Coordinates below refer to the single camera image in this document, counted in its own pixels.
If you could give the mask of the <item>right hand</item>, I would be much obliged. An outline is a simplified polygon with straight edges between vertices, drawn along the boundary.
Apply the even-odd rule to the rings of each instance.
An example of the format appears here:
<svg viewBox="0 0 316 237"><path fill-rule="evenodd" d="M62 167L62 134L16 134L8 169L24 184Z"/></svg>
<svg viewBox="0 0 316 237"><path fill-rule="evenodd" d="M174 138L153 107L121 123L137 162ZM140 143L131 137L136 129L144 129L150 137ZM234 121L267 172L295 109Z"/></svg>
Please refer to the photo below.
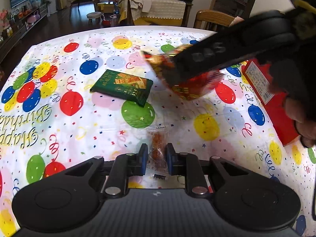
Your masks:
<svg viewBox="0 0 316 237"><path fill-rule="evenodd" d="M286 115L295 123L295 128L300 135L301 144L305 148L315 146L315 121L308 120L302 104L290 97L284 101Z"/></svg>

